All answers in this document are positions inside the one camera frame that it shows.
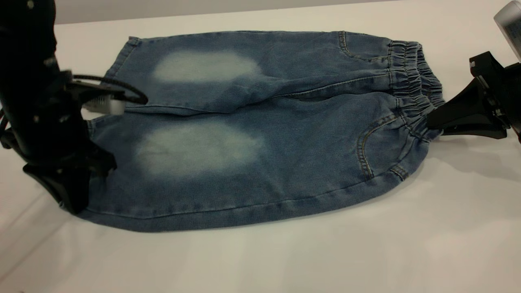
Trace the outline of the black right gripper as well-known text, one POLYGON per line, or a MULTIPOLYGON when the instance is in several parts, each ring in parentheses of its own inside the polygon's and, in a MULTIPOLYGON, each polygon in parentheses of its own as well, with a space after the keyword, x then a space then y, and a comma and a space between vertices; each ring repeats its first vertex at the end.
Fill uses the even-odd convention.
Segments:
POLYGON ((454 98, 427 115, 429 129, 443 136, 507 137, 505 128, 521 138, 521 64, 503 67, 487 51, 469 60, 473 80, 454 98))

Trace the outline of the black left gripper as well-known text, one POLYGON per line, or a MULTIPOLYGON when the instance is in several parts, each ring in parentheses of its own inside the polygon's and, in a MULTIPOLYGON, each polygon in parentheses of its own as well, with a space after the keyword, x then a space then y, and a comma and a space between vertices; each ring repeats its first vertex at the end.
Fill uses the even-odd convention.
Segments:
POLYGON ((81 115, 85 103, 114 95, 109 87, 72 81, 69 71, 1 78, 2 109, 11 124, 2 141, 30 163, 24 173, 71 214, 89 204, 90 171, 106 177, 117 167, 115 156, 91 141, 81 115))

